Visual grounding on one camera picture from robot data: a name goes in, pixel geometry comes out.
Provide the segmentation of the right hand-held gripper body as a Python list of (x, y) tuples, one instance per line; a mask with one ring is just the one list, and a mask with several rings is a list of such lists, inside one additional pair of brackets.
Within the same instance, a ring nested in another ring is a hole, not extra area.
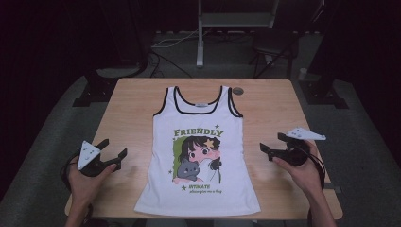
[(325, 140), (326, 137), (316, 132), (296, 127), (285, 133), (288, 140), (284, 150), (273, 149), (273, 157), (278, 157), (292, 166), (301, 166), (311, 157), (309, 145), (306, 140)]

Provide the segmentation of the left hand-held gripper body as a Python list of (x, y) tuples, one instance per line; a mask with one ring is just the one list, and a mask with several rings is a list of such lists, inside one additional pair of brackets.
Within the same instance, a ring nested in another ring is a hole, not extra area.
[[(100, 160), (101, 150), (96, 146), (87, 141), (83, 141), (80, 148), (78, 170), (87, 177), (98, 176), (107, 166), (112, 165), (109, 163), (110, 160), (106, 162)], [(120, 165), (116, 165), (114, 170), (119, 170), (120, 168)]]

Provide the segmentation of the white printed tank top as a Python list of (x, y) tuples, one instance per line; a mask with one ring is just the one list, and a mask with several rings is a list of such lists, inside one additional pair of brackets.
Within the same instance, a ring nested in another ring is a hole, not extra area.
[(243, 115), (230, 87), (209, 103), (166, 89), (153, 115), (148, 182), (134, 210), (169, 217), (230, 217), (261, 211), (244, 158)]

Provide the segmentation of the person's left hand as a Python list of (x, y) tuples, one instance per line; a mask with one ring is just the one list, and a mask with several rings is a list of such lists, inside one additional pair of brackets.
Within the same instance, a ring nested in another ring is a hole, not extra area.
[(114, 172), (116, 164), (107, 166), (99, 175), (87, 177), (78, 171), (78, 156), (69, 163), (68, 181), (71, 187), (72, 206), (86, 207), (98, 194), (104, 181)]

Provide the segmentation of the person's right hand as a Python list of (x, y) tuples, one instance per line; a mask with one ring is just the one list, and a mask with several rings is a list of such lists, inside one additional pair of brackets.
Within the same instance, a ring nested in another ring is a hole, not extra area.
[(301, 166), (292, 166), (278, 157), (274, 157), (272, 160), (289, 173), (292, 180), (302, 189), (308, 198), (321, 195), (323, 191), (320, 174), (315, 166), (315, 162), (310, 158)]

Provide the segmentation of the grey tape strip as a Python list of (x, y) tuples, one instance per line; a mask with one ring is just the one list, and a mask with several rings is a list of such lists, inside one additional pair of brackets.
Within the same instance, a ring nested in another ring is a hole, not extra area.
[(339, 186), (334, 185), (333, 183), (324, 183), (324, 189), (332, 189), (335, 193), (342, 193), (341, 188)]

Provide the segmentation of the black stand base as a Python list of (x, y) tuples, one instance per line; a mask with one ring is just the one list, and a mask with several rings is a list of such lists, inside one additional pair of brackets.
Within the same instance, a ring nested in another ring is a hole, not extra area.
[(339, 70), (339, 55), (331, 29), (336, 11), (341, 0), (325, 0), (322, 16), (326, 18), (323, 38), (317, 52), (307, 69), (311, 79), (299, 82), (305, 99), (309, 105), (333, 105), (337, 109), (348, 109), (344, 98), (334, 88), (336, 73)]
[(80, 97), (75, 99), (73, 106), (89, 107), (95, 102), (108, 102), (120, 79), (139, 76), (146, 68), (146, 65), (139, 64), (89, 71), (84, 75), (87, 81), (85, 88)]

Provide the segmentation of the black chair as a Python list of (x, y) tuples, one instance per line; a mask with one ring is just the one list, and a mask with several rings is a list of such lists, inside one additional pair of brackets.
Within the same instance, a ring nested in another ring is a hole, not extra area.
[[(253, 36), (252, 49), (255, 56), (250, 63), (255, 62), (253, 77), (259, 78), (267, 69), (280, 58), (287, 60), (287, 79), (291, 78), (292, 62), (298, 57), (300, 34), (292, 31), (284, 31), (273, 28), (257, 30)], [(258, 70), (259, 58), (271, 56), (271, 61)]]

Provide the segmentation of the white metal stand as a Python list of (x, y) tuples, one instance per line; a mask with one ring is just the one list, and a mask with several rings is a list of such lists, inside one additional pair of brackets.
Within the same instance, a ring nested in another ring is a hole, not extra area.
[(198, 0), (198, 48), (196, 65), (204, 66), (204, 41), (206, 28), (272, 28), (278, 9), (279, 0), (273, 0), (269, 12), (212, 12), (202, 10), (202, 0)]

